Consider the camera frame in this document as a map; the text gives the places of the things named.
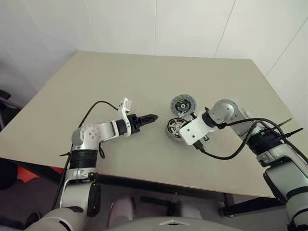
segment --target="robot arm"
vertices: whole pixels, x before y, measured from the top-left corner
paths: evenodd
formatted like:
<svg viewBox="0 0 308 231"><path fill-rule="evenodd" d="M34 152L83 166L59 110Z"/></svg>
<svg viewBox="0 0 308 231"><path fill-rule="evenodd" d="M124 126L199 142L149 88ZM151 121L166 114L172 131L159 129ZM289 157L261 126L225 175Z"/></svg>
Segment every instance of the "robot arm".
<svg viewBox="0 0 308 231"><path fill-rule="evenodd" d="M86 124L73 132L70 166L65 175L60 208L52 210L27 231L81 231L86 218L99 213L101 188L96 183L96 162L98 152L102 152L100 144L121 135L128 137L137 133L141 126L158 118L153 114L127 115L130 106L131 101L125 98L117 112L119 120Z"/></svg>
<svg viewBox="0 0 308 231"><path fill-rule="evenodd" d="M287 203L287 214L290 220L290 230L308 228L308 165L299 156L296 149L289 143L281 142L277 133L265 127L264 123L255 125L247 134L254 121L235 123L249 119L244 109L240 109L231 100L218 101L212 109L201 112L199 116L183 126L179 133L188 145L200 142L209 132L224 128L225 124L232 124L234 132L244 140L249 135L247 145L256 154L257 161L268 167L264 179L273 194Z"/></svg>

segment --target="gray floor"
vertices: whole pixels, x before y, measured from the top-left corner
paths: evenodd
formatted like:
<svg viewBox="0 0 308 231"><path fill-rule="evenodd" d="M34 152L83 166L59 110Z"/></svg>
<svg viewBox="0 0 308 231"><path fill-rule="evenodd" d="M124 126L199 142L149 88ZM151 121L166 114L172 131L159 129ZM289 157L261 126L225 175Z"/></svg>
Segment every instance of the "gray floor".
<svg viewBox="0 0 308 231"><path fill-rule="evenodd" d="M34 179L27 184L18 182L9 189L0 190L0 217L7 217L13 220L25 222L27 216L33 211L45 214L51 207L55 190L56 185L44 179ZM234 218L221 218L218 215L218 209L223 206L222 202L110 185L102 185L101 211L96 217L88 220L85 230L104 230L111 203L124 195L130 195L135 198L137 218L166 215L167 209L165 207L141 203L139 201L141 196L149 196L158 199L170 200L172 202L181 200L198 208L204 219L225 224L244 231L287 230L287 218L285 209L283 208ZM235 202L248 199L250 199L250 197L235 196L234 198Z"/></svg>

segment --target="circular disc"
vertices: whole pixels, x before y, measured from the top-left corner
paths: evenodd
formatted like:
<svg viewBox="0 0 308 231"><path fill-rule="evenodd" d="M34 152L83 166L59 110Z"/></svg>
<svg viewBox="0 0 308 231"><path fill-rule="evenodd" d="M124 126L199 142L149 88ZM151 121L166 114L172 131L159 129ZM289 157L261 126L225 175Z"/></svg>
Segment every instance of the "circular disc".
<svg viewBox="0 0 308 231"><path fill-rule="evenodd" d="M190 95L179 95L170 104L172 113L179 118L188 116L196 110L196 101Z"/></svg>

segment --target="table leg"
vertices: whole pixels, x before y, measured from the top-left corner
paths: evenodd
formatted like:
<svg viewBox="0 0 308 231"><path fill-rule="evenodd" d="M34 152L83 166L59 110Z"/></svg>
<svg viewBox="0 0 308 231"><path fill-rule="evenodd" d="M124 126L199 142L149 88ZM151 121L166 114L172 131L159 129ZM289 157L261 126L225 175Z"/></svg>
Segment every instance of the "table leg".
<svg viewBox="0 0 308 231"><path fill-rule="evenodd" d="M285 204L276 198L258 197L249 201L244 201L234 205L225 205L219 209L222 217L233 217L235 215L243 215L251 212L257 212L263 209L277 209Z"/></svg>

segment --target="black object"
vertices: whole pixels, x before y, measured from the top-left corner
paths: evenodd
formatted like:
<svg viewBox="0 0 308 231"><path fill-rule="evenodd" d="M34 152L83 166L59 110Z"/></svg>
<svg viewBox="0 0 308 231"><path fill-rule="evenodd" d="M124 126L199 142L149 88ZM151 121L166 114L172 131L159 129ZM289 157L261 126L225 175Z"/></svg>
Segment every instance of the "black object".
<svg viewBox="0 0 308 231"><path fill-rule="evenodd" d="M79 206L71 206L71 207L66 207L66 208L69 208L70 210L72 210L75 213L82 213L83 212L83 209L80 208Z"/></svg>
<svg viewBox="0 0 308 231"><path fill-rule="evenodd" d="M255 127L257 126L257 124L259 122L260 122L260 120L257 120L252 124L249 131L247 132L245 139L243 140L241 145L238 147L238 149L232 155L229 155L229 156L226 156L226 157L221 157L221 156L216 156L216 155L210 154L207 151L205 151L203 144L201 144L200 141L195 142L193 145L195 146L196 149L199 149L202 153L204 153L204 154L206 154L206 155L208 155L212 158L215 158L215 159L218 159L218 160L231 160L234 157L236 157L242 151L242 149L245 147L245 145L247 144L247 142L248 142L248 140L251 136L251 133L253 132L253 130L255 129Z"/></svg>
<svg viewBox="0 0 308 231"><path fill-rule="evenodd" d="M140 127L146 124L150 124L155 122L158 119L157 115L154 114L148 114L144 116L137 117L136 114L131 114L127 116L129 119L129 122L131 124L131 133L137 133L140 131Z"/></svg>
<svg viewBox="0 0 308 231"><path fill-rule="evenodd" d="M296 146L294 144L292 144L290 141L288 141L285 137L284 137L284 132L282 131L282 129L277 125L275 124L273 121L269 120L269 119L265 119L265 118L250 118L250 119L242 119L242 120L239 120L239 121L235 121L235 122L232 122L232 123L229 123L229 124L226 124L226 123L222 123L223 126L232 126L232 125L235 125L235 124L240 124L240 123L244 123L244 122L249 122L249 121L260 121L260 123L262 122L267 122L271 125L274 126L274 128L269 128L268 126L266 126L268 129L270 130L274 130L274 129L277 129L279 134L281 135L281 140L283 140L284 143L288 144L292 149L294 149L297 154L303 158L303 160L308 163L308 158L298 149L296 148Z"/></svg>
<svg viewBox="0 0 308 231"><path fill-rule="evenodd" d="M308 208L302 209L293 216L291 223L288 224L288 231L307 231L308 230L308 225L296 226L294 223L294 219L297 215L307 212L307 211L308 211Z"/></svg>
<svg viewBox="0 0 308 231"><path fill-rule="evenodd" d="M191 117L193 118L193 119L196 119L197 118L197 116L195 115L195 113L193 112L193 113L191 113Z"/></svg>
<svg viewBox="0 0 308 231"><path fill-rule="evenodd" d="M281 145L282 142L277 138L278 134L276 132L273 133L270 130L265 129L251 136L247 145L250 150L258 156L271 148Z"/></svg>
<svg viewBox="0 0 308 231"><path fill-rule="evenodd" d="M25 222L25 227L28 228L33 223L37 222L40 218L41 218L41 215L39 213L37 212L31 213Z"/></svg>
<svg viewBox="0 0 308 231"><path fill-rule="evenodd" d="M290 224L288 224L288 231L307 231L308 225L299 225L296 226L294 220Z"/></svg>
<svg viewBox="0 0 308 231"><path fill-rule="evenodd" d="M59 223L67 230L67 231L71 231L71 228L64 222L64 221L59 221Z"/></svg>
<svg viewBox="0 0 308 231"><path fill-rule="evenodd" d="M8 100L11 97L11 94L6 91L0 90L0 97Z"/></svg>
<svg viewBox="0 0 308 231"><path fill-rule="evenodd" d="M140 127L146 124L153 123L157 120L158 116L153 114L148 114L144 116L137 117L136 114L130 114L127 116L130 127L131 127L131 134L140 132ZM119 135L123 135L127 132L126 124L123 119L116 121L117 129L119 130Z"/></svg>
<svg viewBox="0 0 308 231"><path fill-rule="evenodd" d="M25 230L25 225L24 223L17 221L17 220L12 220L7 217L0 217L0 225L5 226L5 227L10 227L13 229L17 230Z"/></svg>
<svg viewBox="0 0 308 231"><path fill-rule="evenodd" d="M117 129L119 131L119 135L122 136L126 133L126 124L124 122L123 119L120 119L120 120L117 120L116 121L116 126L117 126Z"/></svg>
<svg viewBox="0 0 308 231"><path fill-rule="evenodd" d="M69 169L96 167L96 161L97 150L74 150L70 154Z"/></svg>
<svg viewBox="0 0 308 231"><path fill-rule="evenodd" d="M101 210L101 186L93 182L90 187L88 198L88 212L89 217L96 216Z"/></svg>
<svg viewBox="0 0 308 231"><path fill-rule="evenodd" d="M99 104L99 103L105 103L105 104L111 106L113 109L118 110L118 108L116 108L115 106L113 106L111 103L109 103L109 102L107 102L107 101L97 101L97 102L95 102L95 103L90 107L90 109L87 111L87 113L86 113L85 116L83 117L82 121L80 122L78 128L80 128L80 127L83 125L83 123L84 123L85 120L87 119L87 117L88 117L88 115L90 114L90 112L92 111L92 109L93 109L97 104Z"/></svg>
<svg viewBox="0 0 308 231"><path fill-rule="evenodd" d="M208 110L206 110L203 114L202 114L202 119L205 122L206 125L208 125L209 127L213 128L215 126L219 126L219 124L217 124L209 115Z"/></svg>
<svg viewBox="0 0 308 231"><path fill-rule="evenodd" d="M17 165L0 158L0 189L6 189L17 181Z"/></svg>
<svg viewBox="0 0 308 231"><path fill-rule="evenodd" d="M293 189L287 193L286 197L288 198L288 200L290 200L293 196L296 196L301 193L308 193L308 186L303 186L297 189Z"/></svg>
<svg viewBox="0 0 308 231"><path fill-rule="evenodd" d="M166 214L167 217L173 217L173 216L180 217L180 215L175 214L177 204L171 201L161 200L161 199L148 197L148 196L141 196L140 202L159 205L159 206L166 206L167 207L167 214Z"/></svg>
<svg viewBox="0 0 308 231"><path fill-rule="evenodd" d="M256 199L220 208L219 214L225 217L233 217L234 215L238 214L249 213L284 205L284 203L276 198L258 197Z"/></svg>
<svg viewBox="0 0 308 231"><path fill-rule="evenodd" d="M207 198L207 199L215 199L217 201L224 201L225 197L220 192L214 191L207 191L202 189L194 189L190 187L183 187L171 184L163 184L157 183L147 180L137 180L125 177L118 177L118 176L110 176L110 175L102 175L99 174L96 182L101 184L107 185L116 185L122 187L130 187L134 189L142 189L154 192L161 192L161 193L170 193L170 194L180 194L180 195L187 195L187 196L194 196L200 198Z"/></svg>
<svg viewBox="0 0 308 231"><path fill-rule="evenodd" d="M188 100L183 99L183 100L177 101L174 107L175 107L175 110L177 110L180 113L187 113L191 109L192 104Z"/></svg>

